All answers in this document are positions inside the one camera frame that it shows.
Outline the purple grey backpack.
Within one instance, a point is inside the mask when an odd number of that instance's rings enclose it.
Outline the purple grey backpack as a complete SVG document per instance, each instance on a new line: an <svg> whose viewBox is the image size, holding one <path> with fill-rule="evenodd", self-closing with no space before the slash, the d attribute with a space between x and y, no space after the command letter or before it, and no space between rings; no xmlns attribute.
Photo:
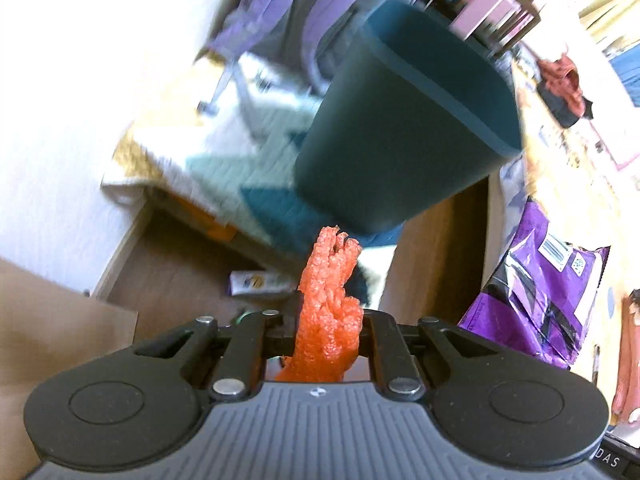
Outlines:
<svg viewBox="0 0 640 480"><path fill-rule="evenodd" d="M358 29L385 1L240 0L206 49L228 61L252 52L299 73L323 96Z"/></svg>

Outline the red and black clothes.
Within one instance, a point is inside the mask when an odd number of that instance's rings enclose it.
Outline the red and black clothes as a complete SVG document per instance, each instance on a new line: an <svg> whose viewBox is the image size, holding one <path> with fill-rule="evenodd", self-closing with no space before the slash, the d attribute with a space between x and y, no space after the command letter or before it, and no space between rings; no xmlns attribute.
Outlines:
<svg viewBox="0 0 640 480"><path fill-rule="evenodd" d="M556 61L538 60L537 92L564 129L579 119L593 120L592 102L584 97L575 63L563 53Z"/></svg>

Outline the dark wooden chair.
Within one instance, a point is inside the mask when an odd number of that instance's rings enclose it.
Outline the dark wooden chair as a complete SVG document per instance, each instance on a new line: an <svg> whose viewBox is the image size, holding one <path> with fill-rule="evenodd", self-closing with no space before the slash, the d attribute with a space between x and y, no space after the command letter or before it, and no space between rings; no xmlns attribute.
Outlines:
<svg viewBox="0 0 640 480"><path fill-rule="evenodd" d="M536 0L502 0L490 18L496 27L489 36L490 56L500 58L540 23Z"/></svg>

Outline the purple plastic bag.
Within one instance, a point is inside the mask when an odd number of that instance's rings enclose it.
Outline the purple plastic bag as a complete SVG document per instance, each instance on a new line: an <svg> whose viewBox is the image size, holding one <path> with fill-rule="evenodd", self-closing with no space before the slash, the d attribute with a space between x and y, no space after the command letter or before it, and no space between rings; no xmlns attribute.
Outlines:
<svg viewBox="0 0 640 480"><path fill-rule="evenodd" d="M582 350L609 252L563 242L528 200L511 244L458 326L568 370Z"/></svg>

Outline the patterned quilt blanket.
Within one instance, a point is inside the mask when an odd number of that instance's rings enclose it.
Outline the patterned quilt blanket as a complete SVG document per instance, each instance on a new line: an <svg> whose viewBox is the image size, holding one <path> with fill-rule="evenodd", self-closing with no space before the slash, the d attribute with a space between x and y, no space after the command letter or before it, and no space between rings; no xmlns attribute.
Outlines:
<svg viewBox="0 0 640 480"><path fill-rule="evenodd" d="M320 100L285 68L251 53L224 66L201 58L126 131L103 187L137 186L182 198L235 247L274 264L304 264L335 219L295 192L293 167Z"/></svg>

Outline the orange mesh sponge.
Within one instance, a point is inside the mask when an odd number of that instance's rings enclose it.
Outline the orange mesh sponge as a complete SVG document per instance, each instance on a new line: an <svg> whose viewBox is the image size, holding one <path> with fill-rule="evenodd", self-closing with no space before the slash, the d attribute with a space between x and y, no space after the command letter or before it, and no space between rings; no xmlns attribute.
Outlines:
<svg viewBox="0 0 640 480"><path fill-rule="evenodd" d="M337 226L319 232L298 290L303 305L293 355L279 382L341 382L359 356L363 307L345 290L361 252Z"/></svg>

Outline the orange box under bench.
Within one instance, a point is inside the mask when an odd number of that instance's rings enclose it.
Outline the orange box under bench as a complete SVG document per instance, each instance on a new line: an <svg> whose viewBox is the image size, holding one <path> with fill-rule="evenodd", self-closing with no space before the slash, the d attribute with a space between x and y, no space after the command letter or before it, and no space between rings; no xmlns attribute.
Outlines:
<svg viewBox="0 0 640 480"><path fill-rule="evenodd" d="M166 193L164 206L180 221L215 242L229 243L238 234L235 226L219 223L215 216L180 196Z"/></svg>

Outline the dark teal trash bin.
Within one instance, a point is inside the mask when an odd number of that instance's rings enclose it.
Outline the dark teal trash bin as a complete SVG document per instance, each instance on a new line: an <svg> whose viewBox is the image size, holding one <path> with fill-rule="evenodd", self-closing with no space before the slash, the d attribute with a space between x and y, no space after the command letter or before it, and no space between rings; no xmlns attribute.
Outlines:
<svg viewBox="0 0 640 480"><path fill-rule="evenodd" d="M521 154L513 91L431 11L387 0L363 23L294 166L345 230L393 229Z"/></svg>

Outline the green white bottle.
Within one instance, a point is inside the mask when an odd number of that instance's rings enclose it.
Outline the green white bottle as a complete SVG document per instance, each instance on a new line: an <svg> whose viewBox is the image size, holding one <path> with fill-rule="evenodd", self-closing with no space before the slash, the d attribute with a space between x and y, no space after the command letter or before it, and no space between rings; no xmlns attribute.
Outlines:
<svg viewBox="0 0 640 480"><path fill-rule="evenodd" d="M286 295L296 288L296 281L278 272L233 271L229 276L231 296Z"/></svg>

